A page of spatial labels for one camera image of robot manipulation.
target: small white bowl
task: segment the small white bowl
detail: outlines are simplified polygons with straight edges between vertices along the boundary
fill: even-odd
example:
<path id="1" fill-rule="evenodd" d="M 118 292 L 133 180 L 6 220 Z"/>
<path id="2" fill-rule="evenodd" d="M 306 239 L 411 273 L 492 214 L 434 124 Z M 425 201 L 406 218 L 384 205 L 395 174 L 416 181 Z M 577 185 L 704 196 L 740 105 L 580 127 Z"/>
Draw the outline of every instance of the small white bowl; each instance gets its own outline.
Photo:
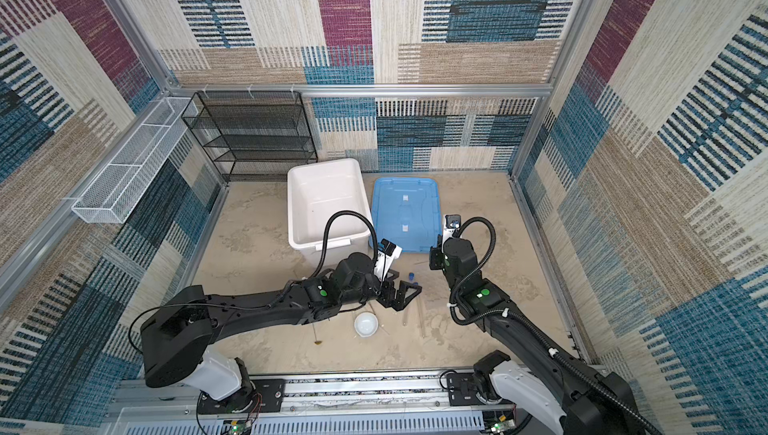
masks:
<path id="1" fill-rule="evenodd" d="M 355 318 L 355 331 L 362 338 L 370 337 L 379 330 L 379 319 L 369 311 L 364 311 Z"/>

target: small blue object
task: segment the small blue object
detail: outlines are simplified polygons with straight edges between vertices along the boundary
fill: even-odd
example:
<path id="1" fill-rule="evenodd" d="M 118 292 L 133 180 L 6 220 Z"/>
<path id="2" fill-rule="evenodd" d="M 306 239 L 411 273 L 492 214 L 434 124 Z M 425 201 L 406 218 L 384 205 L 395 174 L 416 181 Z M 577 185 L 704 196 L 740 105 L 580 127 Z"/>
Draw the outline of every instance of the small blue object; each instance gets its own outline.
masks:
<path id="1" fill-rule="evenodd" d="M 440 195 L 431 178 L 379 178 L 373 185 L 373 228 L 405 252 L 429 253 L 440 230 Z"/>

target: white mesh basket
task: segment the white mesh basket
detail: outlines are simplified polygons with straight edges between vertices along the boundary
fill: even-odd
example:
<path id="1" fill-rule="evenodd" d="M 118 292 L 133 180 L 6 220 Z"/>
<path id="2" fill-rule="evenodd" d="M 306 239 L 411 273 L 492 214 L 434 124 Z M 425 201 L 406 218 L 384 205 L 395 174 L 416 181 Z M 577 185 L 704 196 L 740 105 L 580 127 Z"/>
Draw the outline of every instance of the white mesh basket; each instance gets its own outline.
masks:
<path id="1" fill-rule="evenodd" d="M 118 153 L 91 181 L 72 211 L 86 223 L 125 223 L 187 130 L 181 113 L 194 116 L 188 98 L 168 97 L 152 110 Z"/>

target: bin handle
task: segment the bin handle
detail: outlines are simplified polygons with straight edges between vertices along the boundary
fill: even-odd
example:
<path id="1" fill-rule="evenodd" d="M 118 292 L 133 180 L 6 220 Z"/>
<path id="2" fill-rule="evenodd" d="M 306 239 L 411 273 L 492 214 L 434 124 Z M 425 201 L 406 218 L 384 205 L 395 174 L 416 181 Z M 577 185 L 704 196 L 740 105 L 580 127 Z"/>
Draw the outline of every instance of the bin handle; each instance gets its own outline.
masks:
<path id="1" fill-rule="evenodd" d="M 352 238 L 343 238 L 328 242 L 328 248 L 347 247 L 352 244 Z M 315 251 L 322 251 L 322 243 L 315 245 Z"/>

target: black mesh rack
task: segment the black mesh rack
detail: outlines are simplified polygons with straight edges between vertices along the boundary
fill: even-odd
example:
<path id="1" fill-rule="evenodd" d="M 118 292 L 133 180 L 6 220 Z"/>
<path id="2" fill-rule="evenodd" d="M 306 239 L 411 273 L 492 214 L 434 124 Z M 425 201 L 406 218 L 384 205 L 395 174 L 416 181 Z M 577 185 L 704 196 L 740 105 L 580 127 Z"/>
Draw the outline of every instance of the black mesh rack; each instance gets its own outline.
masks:
<path id="1" fill-rule="evenodd" d="M 187 128 L 227 181 L 286 180 L 293 167 L 317 161 L 301 94 L 198 92 Z"/>

